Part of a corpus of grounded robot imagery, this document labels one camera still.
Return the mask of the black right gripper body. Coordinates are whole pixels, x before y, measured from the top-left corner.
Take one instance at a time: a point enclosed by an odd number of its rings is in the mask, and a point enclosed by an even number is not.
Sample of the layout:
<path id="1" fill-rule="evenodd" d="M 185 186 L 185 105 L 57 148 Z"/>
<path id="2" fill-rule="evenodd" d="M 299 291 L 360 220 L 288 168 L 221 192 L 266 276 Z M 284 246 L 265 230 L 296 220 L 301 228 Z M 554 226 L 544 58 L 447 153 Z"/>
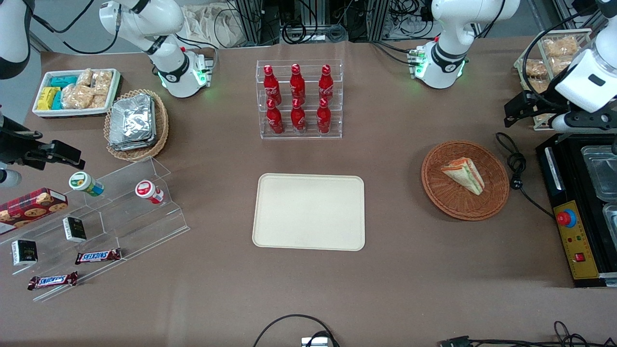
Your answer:
<path id="1" fill-rule="evenodd" d="M 1 118 L 0 161 L 43 171 L 49 145 L 40 141 L 42 133 L 30 131 L 8 117 Z"/>

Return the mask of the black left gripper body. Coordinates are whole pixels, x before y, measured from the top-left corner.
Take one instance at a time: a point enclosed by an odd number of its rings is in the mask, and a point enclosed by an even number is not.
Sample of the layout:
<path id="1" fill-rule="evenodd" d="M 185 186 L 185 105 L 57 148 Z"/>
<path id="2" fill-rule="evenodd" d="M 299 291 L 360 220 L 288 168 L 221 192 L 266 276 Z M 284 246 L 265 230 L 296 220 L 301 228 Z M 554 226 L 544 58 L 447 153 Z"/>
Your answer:
<path id="1" fill-rule="evenodd" d="M 519 110 L 519 120 L 544 114 L 557 114 L 556 108 L 550 106 L 547 101 L 542 101 L 540 96 L 531 91 L 522 91 L 519 97 L 522 102 Z"/>

